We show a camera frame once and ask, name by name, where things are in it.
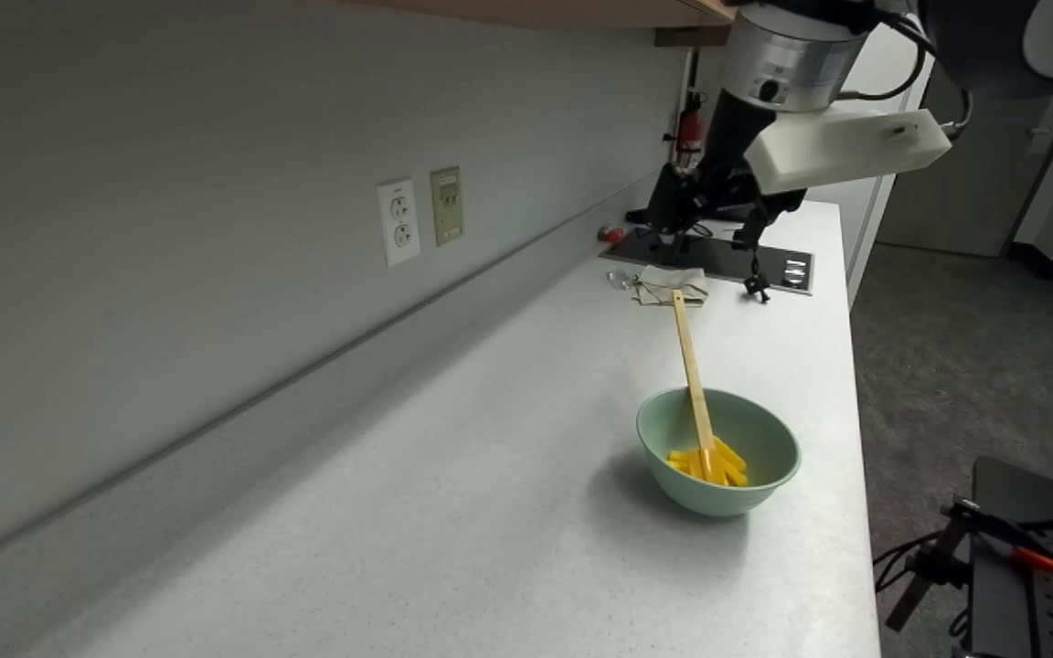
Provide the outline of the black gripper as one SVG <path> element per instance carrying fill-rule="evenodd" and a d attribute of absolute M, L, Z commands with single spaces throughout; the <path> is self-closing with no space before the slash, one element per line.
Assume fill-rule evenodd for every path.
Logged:
<path fill-rule="evenodd" d="M 694 176 L 662 170 L 648 200 L 648 225 L 666 249 L 689 249 L 697 215 L 736 212 L 741 227 L 736 232 L 736 249 L 756 249 L 760 234 L 784 215 L 797 212 L 805 189 L 765 199 L 746 164 L 751 143 L 774 125 L 774 113 L 751 106 L 746 100 L 723 93 L 716 100 L 706 154 Z"/>

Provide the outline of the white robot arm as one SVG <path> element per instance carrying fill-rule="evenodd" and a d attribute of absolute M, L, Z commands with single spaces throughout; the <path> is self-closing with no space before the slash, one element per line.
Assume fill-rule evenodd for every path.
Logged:
<path fill-rule="evenodd" d="M 963 93 L 963 113 L 856 113 L 850 72 L 895 31 Z M 812 187 L 917 171 L 967 133 L 977 95 L 1053 95 L 1053 0 L 739 0 L 704 154 L 666 164 L 648 200 L 662 234 L 723 212 L 755 249 Z"/>

